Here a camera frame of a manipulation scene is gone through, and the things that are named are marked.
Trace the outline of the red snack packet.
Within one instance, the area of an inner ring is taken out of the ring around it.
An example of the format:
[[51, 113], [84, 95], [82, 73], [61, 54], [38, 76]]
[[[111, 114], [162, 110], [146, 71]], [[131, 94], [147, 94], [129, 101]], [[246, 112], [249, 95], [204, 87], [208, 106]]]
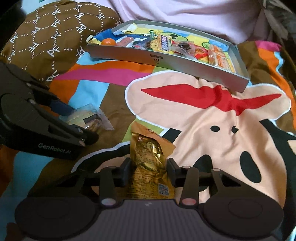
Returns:
[[201, 46], [196, 46], [195, 45], [195, 54], [194, 57], [196, 59], [202, 59], [204, 57], [208, 56], [208, 50], [206, 50], [205, 48], [201, 47]]

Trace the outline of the pink bed sheet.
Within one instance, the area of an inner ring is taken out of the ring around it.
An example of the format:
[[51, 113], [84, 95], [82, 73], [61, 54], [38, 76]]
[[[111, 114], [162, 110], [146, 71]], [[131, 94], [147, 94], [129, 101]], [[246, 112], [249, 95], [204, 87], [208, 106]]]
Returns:
[[234, 44], [267, 40], [271, 28], [259, 1], [102, 1], [123, 21], [164, 22], [210, 33]]

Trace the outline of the clear round biscuit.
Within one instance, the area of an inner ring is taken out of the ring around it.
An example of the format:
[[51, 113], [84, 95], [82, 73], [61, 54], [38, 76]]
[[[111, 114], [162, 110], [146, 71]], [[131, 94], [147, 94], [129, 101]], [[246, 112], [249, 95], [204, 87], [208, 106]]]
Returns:
[[104, 129], [113, 131], [113, 125], [100, 108], [95, 108], [92, 104], [87, 104], [74, 109], [67, 116], [59, 116], [59, 119], [69, 125], [77, 125], [94, 133]]

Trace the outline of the gold foil snack packet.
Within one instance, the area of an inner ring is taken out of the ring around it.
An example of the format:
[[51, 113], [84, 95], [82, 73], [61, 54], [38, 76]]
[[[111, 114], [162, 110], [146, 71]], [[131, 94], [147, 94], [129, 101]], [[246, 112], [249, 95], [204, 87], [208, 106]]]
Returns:
[[167, 158], [176, 148], [153, 130], [134, 122], [131, 126], [130, 159], [136, 166], [128, 183], [127, 199], [173, 199], [174, 187], [168, 178]]

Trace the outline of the brown patterned pillow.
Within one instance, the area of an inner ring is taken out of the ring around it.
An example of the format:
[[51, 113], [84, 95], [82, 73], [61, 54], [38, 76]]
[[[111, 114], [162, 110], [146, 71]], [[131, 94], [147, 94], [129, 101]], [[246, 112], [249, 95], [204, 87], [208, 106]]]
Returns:
[[117, 13], [91, 2], [57, 1], [27, 15], [1, 51], [14, 64], [48, 85], [84, 54], [87, 38], [120, 23]]

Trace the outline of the dark dried meat packet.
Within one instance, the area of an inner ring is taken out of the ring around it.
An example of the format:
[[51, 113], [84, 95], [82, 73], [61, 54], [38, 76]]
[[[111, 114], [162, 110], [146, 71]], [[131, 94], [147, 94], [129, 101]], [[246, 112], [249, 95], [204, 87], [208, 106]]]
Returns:
[[170, 50], [189, 59], [196, 59], [196, 47], [191, 42], [173, 41]]

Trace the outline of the clear bag of clothes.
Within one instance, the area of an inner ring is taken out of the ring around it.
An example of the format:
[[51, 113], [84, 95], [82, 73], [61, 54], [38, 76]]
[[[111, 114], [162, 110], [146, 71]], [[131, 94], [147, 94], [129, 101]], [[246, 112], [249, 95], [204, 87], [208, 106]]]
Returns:
[[259, 1], [267, 21], [283, 47], [284, 76], [295, 85], [295, 1]]

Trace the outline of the colourful cartoon blanket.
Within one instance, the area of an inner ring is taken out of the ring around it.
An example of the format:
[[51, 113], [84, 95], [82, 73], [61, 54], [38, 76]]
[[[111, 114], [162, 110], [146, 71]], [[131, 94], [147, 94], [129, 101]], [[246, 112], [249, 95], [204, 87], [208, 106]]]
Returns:
[[50, 91], [74, 108], [93, 104], [113, 130], [85, 153], [59, 160], [1, 148], [1, 240], [22, 240], [16, 206], [36, 188], [78, 169], [118, 166], [130, 153], [138, 122], [175, 145], [180, 166], [219, 168], [276, 200], [285, 218], [281, 240], [295, 240], [295, 75], [279, 44], [238, 46], [250, 82], [243, 93], [149, 65], [92, 60], [81, 54]]

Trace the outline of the pink sausage pack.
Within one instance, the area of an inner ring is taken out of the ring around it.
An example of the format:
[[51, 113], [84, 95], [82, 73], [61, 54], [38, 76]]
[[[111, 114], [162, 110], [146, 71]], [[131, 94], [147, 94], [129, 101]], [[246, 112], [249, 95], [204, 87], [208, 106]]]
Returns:
[[133, 37], [125, 37], [116, 43], [119, 47], [127, 47], [130, 43], [133, 43]]

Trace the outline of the grey cardboard box tray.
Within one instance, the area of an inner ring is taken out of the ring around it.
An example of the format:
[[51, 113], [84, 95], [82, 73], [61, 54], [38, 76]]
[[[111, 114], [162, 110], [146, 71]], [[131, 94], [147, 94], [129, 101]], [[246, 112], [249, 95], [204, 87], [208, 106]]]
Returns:
[[[150, 30], [161, 32], [173, 41], [191, 42], [206, 50], [213, 44], [223, 49], [229, 56], [235, 73], [228, 72], [209, 64], [208, 56], [202, 59], [189, 59], [177, 53], [166, 54], [149, 49]], [[125, 37], [133, 37], [133, 43], [127, 47], [103, 46], [101, 41], [106, 38], [116, 42]], [[92, 58], [129, 61], [200, 77], [216, 82], [238, 92], [243, 92], [250, 78], [240, 53], [235, 45], [214, 35], [168, 23], [131, 20], [112, 29], [97, 34], [87, 43], [87, 50]]]

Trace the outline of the yellow blue biscuit packet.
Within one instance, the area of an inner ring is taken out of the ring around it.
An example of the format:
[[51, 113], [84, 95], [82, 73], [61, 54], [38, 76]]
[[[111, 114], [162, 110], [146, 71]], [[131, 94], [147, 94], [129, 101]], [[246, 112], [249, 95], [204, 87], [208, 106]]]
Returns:
[[150, 30], [149, 49], [155, 52], [173, 54], [171, 50], [171, 39], [161, 32]]

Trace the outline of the orange white snack packet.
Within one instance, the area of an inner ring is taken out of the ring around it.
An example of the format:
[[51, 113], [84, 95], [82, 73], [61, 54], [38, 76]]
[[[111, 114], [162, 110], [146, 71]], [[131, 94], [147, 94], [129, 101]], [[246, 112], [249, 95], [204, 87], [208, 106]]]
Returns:
[[235, 69], [228, 55], [225, 54], [222, 48], [210, 44], [208, 49], [209, 64], [228, 72], [235, 73]]

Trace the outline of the small orange fruit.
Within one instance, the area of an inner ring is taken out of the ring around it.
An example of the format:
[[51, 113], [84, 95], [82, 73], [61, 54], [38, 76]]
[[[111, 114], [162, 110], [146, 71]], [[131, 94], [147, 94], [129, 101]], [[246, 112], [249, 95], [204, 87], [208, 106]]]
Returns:
[[114, 39], [106, 38], [106, 39], [103, 39], [101, 41], [100, 45], [103, 45], [103, 46], [116, 46], [117, 43], [116, 43], [116, 41]]

